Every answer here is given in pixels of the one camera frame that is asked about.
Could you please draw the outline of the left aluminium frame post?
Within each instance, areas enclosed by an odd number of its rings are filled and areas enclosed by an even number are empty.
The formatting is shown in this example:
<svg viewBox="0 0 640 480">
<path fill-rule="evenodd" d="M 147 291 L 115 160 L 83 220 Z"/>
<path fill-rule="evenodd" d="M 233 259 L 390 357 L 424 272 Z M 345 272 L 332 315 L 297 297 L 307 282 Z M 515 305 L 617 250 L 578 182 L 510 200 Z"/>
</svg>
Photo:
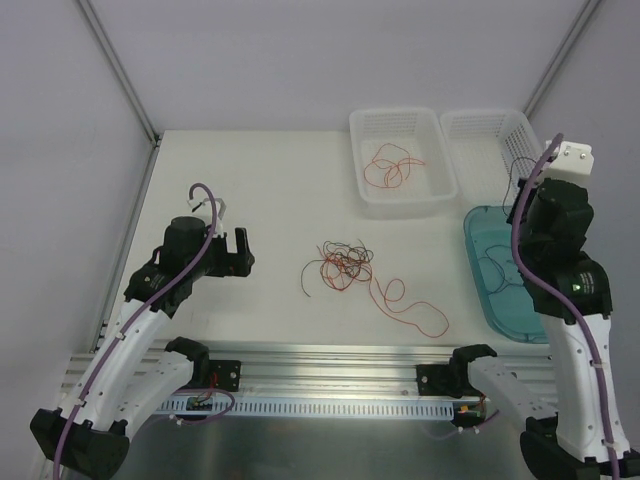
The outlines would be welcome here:
<svg viewBox="0 0 640 480">
<path fill-rule="evenodd" d="M 83 17 L 91 35 L 97 43 L 98 49 L 103 55 L 105 62 L 113 74 L 126 102 L 132 110 L 139 123 L 145 137 L 152 146 L 157 146 L 161 141 L 161 135 L 154 127 L 143 103 L 130 80 L 128 72 L 121 61 L 121 58 L 99 17 L 95 5 L 90 0 L 76 0 L 74 2 Z"/>
</svg>

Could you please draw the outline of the right white perforated basket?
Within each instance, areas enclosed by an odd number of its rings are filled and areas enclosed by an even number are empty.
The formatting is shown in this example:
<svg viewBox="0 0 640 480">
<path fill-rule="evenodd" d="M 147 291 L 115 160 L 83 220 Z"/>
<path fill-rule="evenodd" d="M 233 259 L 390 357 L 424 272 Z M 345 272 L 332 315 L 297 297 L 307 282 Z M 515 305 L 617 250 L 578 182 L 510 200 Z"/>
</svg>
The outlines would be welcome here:
<svg viewBox="0 0 640 480">
<path fill-rule="evenodd" d="M 462 199 L 470 207 L 512 205 L 543 148 L 527 117 L 512 109 L 456 110 L 440 116 Z"/>
</svg>

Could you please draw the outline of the white perforated basket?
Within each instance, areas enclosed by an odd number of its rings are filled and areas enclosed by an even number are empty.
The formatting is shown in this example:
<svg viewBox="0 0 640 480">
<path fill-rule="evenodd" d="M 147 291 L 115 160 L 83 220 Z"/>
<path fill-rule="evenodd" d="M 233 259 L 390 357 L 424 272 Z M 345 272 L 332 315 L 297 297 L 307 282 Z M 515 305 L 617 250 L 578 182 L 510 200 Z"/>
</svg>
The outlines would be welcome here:
<svg viewBox="0 0 640 480">
<path fill-rule="evenodd" d="M 456 110 L 440 116 L 462 199 L 470 207 L 512 205 L 543 148 L 527 117 L 512 109 Z"/>
<path fill-rule="evenodd" d="M 356 183 L 366 215 L 399 220 L 444 215 L 458 185 L 436 113 L 424 107 L 349 115 Z"/>
</svg>

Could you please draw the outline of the teal transparent plastic tub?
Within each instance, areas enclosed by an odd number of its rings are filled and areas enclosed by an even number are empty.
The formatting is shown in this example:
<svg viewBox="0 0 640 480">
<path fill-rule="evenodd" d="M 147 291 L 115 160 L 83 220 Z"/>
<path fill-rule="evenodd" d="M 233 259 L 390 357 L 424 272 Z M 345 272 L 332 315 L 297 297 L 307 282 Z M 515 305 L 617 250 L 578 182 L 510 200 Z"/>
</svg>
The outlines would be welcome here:
<svg viewBox="0 0 640 480">
<path fill-rule="evenodd" d="M 546 344 L 546 333 L 534 310 L 511 252 L 511 226 L 497 206 L 468 212 L 463 231 L 476 291 L 488 325 L 511 341 Z"/>
</svg>

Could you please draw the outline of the aluminium frame post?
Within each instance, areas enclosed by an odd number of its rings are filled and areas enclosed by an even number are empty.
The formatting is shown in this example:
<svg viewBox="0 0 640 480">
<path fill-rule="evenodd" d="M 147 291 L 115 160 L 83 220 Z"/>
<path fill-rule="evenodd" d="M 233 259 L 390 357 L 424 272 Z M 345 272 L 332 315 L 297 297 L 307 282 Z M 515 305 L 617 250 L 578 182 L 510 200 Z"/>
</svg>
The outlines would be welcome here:
<svg viewBox="0 0 640 480">
<path fill-rule="evenodd" d="M 157 146 L 161 141 L 161 135 L 154 127 L 143 103 L 130 80 L 128 72 L 121 61 L 121 58 L 99 17 L 95 5 L 90 0 L 76 0 L 74 2 L 83 17 L 91 35 L 97 43 L 98 49 L 103 55 L 105 62 L 113 74 L 126 102 L 132 110 L 139 123 L 145 137 L 152 146 Z"/>
<path fill-rule="evenodd" d="M 586 30 L 594 22 L 598 12 L 605 4 L 604 0 L 586 0 L 581 3 L 522 108 L 523 114 L 528 119 L 532 119 L 543 105 L 560 77 L 565 63 L 570 59 Z"/>
</svg>

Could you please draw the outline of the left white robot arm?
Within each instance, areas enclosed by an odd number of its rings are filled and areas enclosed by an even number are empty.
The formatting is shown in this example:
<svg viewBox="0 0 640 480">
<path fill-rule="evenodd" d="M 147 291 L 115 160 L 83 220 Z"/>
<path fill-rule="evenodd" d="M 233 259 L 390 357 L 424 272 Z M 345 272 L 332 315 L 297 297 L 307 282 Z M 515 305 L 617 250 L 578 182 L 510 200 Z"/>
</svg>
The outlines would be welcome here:
<svg viewBox="0 0 640 480">
<path fill-rule="evenodd" d="M 138 382 L 136 368 L 203 277 L 247 277 L 255 263 L 247 232 L 227 235 L 193 216 L 171 220 L 162 244 L 130 278 L 117 321 L 81 378 L 53 410 L 38 410 L 30 430 L 53 478 L 69 469 L 91 479 L 110 479 L 120 469 L 136 433 L 172 394 L 214 392 L 208 348 L 177 337 Z"/>
</svg>

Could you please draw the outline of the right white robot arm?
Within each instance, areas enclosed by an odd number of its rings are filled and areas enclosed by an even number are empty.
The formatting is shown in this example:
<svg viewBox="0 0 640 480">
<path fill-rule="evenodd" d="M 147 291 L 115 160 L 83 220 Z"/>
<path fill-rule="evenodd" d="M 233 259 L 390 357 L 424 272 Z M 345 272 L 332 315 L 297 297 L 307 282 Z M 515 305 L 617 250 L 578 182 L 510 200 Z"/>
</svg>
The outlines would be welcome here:
<svg viewBox="0 0 640 480">
<path fill-rule="evenodd" d="M 511 217 L 513 259 L 551 349 L 558 403 L 538 400 L 486 344 L 449 360 L 455 396 L 487 396 L 519 429 L 537 479 L 634 478 L 639 454 L 617 412 L 609 357 L 608 277 L 582 250 L 594 211 L 585 188 L 545 179 L 524 188 Z"/>
</svg>

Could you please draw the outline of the left white perforated basket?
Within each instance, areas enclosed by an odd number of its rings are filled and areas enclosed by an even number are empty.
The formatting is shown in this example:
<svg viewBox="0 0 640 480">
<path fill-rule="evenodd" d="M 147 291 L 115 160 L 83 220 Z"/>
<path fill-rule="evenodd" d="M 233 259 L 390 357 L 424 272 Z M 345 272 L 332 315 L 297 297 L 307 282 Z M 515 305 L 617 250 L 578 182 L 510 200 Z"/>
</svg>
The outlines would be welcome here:
<svg viewBox="0 0 640 480">
<path fill-rule="evenodd" d="M 349 115 L 356 183 L 366 215 L 399 220 L 444 215 L 458 185 L 436 113 L 424 107 Z"/>
</svg>

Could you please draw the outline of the right aluminium frame post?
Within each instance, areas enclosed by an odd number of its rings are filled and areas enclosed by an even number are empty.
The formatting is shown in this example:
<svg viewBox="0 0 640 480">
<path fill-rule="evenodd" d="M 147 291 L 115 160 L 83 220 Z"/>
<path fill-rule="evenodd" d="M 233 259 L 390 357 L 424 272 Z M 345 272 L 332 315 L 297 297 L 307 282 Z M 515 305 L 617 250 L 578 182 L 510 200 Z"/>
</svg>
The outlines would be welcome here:
<svg viewBox="0 0 640 480">
<path fill-rule="evenodd" d="M 598 12 L 605 4 L 604 0 L 586 0 L 581 3 L 522 108 L 523 114 L 528 119 L 532 119 L 543 105 L 560 77 L 565 63 L 570 59 L 586 30 L 594 22 Z"/>
</svg>

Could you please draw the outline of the aluminium mounting rail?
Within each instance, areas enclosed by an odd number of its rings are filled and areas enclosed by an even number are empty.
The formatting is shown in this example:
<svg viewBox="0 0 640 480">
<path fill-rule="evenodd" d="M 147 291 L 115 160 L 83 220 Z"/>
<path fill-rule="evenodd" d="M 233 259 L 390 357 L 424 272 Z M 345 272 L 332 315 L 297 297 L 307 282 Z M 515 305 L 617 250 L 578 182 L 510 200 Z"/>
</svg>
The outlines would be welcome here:
<svg viewBox="0 0 640 480">
<path fill-rule="evenodd" d="M 155 366 L 165 341 L 155 341 L 135 367 L 129 384 Z M 452 346 L 294 345 L 210 341 L 214 360 L 239 360 L 241 396 L 415 399 L 416 366 L 446 364 Z M 491 347 L 507 370 L 549 403 L 557 401 L 548 347 L 524 345 Z M 67 393 L 93 359 L 75 353 L 64 374 L 60 392 Z"/>
</svg>

